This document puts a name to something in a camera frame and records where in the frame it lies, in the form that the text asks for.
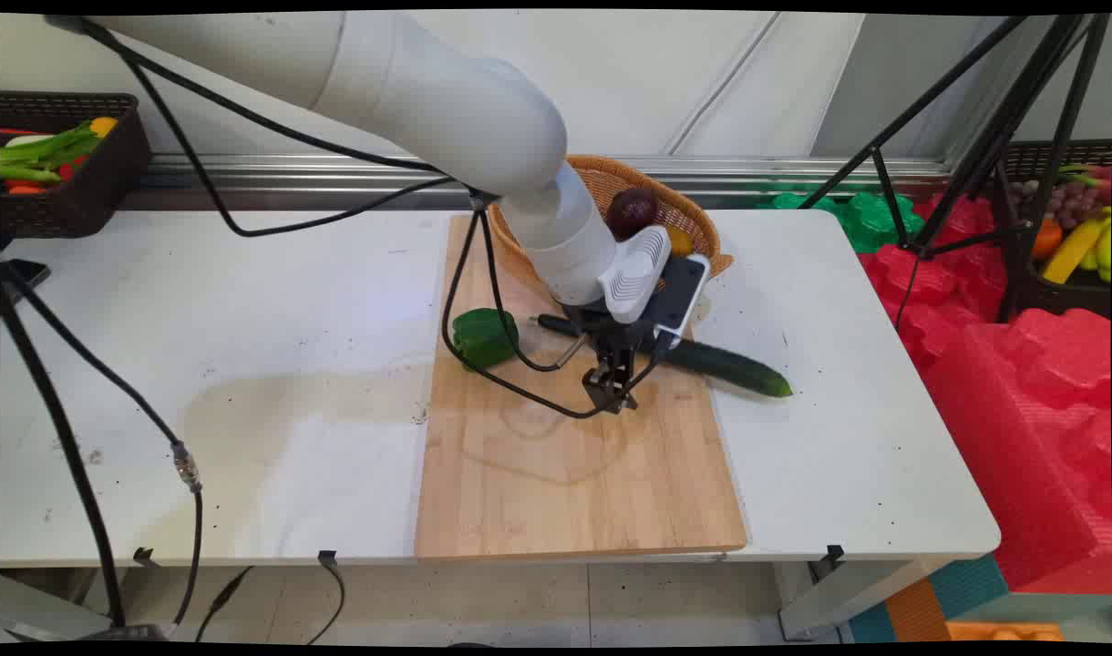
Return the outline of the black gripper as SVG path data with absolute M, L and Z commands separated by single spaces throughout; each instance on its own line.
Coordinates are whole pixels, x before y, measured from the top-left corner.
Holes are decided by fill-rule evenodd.
M 619 324 L 602 306 L 578 306 L 577 327 L 589 335 L 596 365 L 584 374 L 582 386 L 596 411 L 619 415 L 633 408 L 631 392 L 636 355 L 648 354 L 661 362 L 668 352 L 668 335 L 654 335 L 654 324 L 645 320 Z

